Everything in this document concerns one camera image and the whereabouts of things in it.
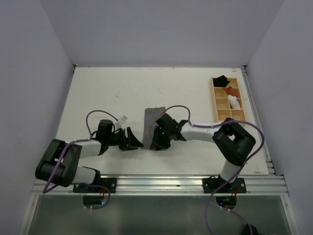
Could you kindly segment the grey striped underwear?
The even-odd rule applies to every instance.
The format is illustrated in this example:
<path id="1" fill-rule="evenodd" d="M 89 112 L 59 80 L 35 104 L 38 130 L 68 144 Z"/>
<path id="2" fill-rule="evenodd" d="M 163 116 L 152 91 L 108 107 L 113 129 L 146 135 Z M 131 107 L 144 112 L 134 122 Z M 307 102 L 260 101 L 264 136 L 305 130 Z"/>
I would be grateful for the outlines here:
<path id="1" fill-rule="evenodd" d="M 165 107 L 146 108 L 144 112 L 143 148 L 150 149 L 154 129 L 157 126 L 156 120 L 164 113 Z"/>

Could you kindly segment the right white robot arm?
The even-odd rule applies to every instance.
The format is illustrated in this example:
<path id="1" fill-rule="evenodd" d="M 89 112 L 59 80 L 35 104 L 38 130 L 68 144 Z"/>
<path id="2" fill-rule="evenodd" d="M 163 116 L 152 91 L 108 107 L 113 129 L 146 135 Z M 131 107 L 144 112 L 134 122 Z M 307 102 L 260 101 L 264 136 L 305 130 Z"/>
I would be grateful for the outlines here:
<path id="1" fill-rule="evenodd" d="M 214 123 L 211 127 L 201 127 L 187 120 L 177 122 L 168 114 L 163 114 L 156 123 L 151 150 L 168 149 L 171 141 L 205 141 L 218 147 L 225 157 L 218 180 L 218 187 L 223 192 L 235 187 L 238 171 L 256 144 L 255 138 L 231 118 Z"/>

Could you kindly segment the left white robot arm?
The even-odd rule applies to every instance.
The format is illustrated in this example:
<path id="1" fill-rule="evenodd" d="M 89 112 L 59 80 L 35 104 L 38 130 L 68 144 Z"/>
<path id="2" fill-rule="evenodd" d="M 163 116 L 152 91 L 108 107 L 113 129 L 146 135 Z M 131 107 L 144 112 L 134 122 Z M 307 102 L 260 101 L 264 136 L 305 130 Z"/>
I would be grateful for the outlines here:
<path id="1" fill-rule="evenodd" d="M 82 158 L 104 154 L 110 146 L 121 151 L 136 150 L 143 144 L 134 136 L 130 127 L 122 128 L 123 120 L 117 122 L 102 119 L 95 131 L 95 137 L 69 143 L 53 139 L 35 170 L 35 177 L 45 181 L 44 192 L 50 190 L 49 184 L 68 187 L 84 184 L 90 192 L 97 192 L 102 186 L 99 170 L 79 166 Z"/>

